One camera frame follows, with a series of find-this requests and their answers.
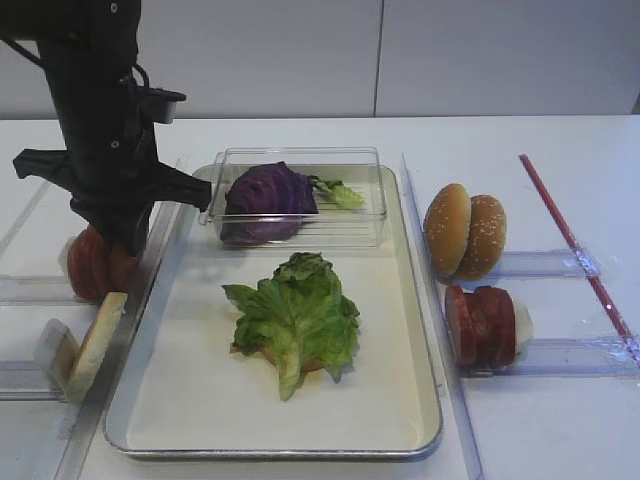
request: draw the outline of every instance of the hamburger bun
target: hamburger bun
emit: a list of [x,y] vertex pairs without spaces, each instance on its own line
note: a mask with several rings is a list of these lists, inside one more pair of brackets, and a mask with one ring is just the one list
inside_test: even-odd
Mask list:
[[454,276],[464,281],[484,278],[498,263],[507,237],[507,215],[491,195],[471,197],[467,248]]
[[450,277],[467,251],[471,200],[459,183],[451,183],[435,196],[423,222],[425,241],[436,273]]

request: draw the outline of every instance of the green lettuce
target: green lettuce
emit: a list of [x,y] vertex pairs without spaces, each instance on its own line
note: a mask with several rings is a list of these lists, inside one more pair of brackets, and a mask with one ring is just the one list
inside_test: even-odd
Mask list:
[[320,361],[339,381],[353,362],[358,311],[342,294],[333,265],[318,253],[294,253],[257,288],[223,285],[227,298],[244,314],[236,323],[233,351],[252,355],[267,349],[278,371],[282,400],[302,380],[302,368]]
[[315,175],[310,175],[309,180],[320,193],[342,208],[356,209],[364,205],[364,197],[344,185],[342,180],[321,180]]

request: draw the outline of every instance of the red straw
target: red straw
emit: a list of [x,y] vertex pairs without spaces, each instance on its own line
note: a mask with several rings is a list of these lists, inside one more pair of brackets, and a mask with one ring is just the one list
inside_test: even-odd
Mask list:
[[[547,209],[549,210],[551,217],[553,217],[553,220],[556,222],[556,225],[558,225],[558,228],[560,229],[562,236],[566,240],[567,245],[569,245],[569,248],[571,248],[571,250],[573,250],[575,253],[580,253],[582,251],[582,249],[580,248],[580,245],[578,244],[578,242],[576,241],[576,238],[571,232],[569,225],[560,214],[560,210],[558,210],[558,207],[556,206],[553,199],[551,198],[551,195],[549,194],[544,184],[542,183],[542,180],[540,180],[540,177],[536,173],[536,170],[533,168],[533,165],[531,164],[529,157],[527,157],[524,154],[520,155],[520,161],[522,162],[522,165],[524,166],[525,170],[529,174],[529,177],[531,178],[531,181],[535,185],[536,190],[538,190],[538,193],[540,194],[542,201],[547,206]],[[624,339],[625,343],[627,344],[627,348],[629,349],[629,352],[635,359],[636,363],[638,363],[640,366],[640,352],[638,351],[637,342],[633,334],[631,333],[631,330],[629,330],[629,327],[622,319],[622,315],[620,315],[620,312],[618,311],[615,304],[613,303],[613,300],[609,296],[607,289],[602,284],[600,277],[590,275],[589,272],[587,272],[586,270],[585,270],[585,273],[587,273],[587,279],[589,280],[589,283],[591,284],[593,291],[598,297],[598,300],[600,300],[602,307],[604,308],[605,312],[607,312],[607,315],[611,319],[611,323],[613,323],[613,326],[618,332],[618,335],[620,335]]]

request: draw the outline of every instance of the cable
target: cable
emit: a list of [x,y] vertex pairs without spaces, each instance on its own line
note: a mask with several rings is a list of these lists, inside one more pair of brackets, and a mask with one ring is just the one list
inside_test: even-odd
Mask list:
[[144,68],[142,68],[140,65],[138,65],[137,63],[133,66],[133,68],[135,68],[135,70],[140,74],[140,76],[142,77],[142,82],[144,84],[144,88],[145,89],[149,89],[149,75],[147,74],[147,72],[145,72]]
[[6,43],[16,53],[18,53],[19,55],[22,55],[24,58],[26,58],[30,62],[35,63],[38,67],[40,67],[44,71],[46,71],[48,73],[53,73],[54,75],[61,76],[60,73],[58,73],[55,70],[53,70],[51,67],[49,67],[49,65],[44,63],[37,55],[34,55],[33,53],[31,53],[29,50],[24,48],[22,45],[20,45],[15,40],[12,40],[11,38],[4,37],[2,35],[0,35],[0,40],[2,40],[4,43]]

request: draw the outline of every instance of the baking tray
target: baking tray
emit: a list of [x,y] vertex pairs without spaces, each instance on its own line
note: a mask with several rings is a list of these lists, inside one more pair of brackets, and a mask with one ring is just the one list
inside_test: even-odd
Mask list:
[[[211,178],[213,167],[196,172]],[[261,357],[229,353],[238,312],[221,285],[255,284],[295,251],[225,249],[181,207],[104,417],[137,459],[402,461],[439,445],[442,412],[393,172],[376,248],[328,246],[361,311],[353,371],[311,373],[287,402]]]

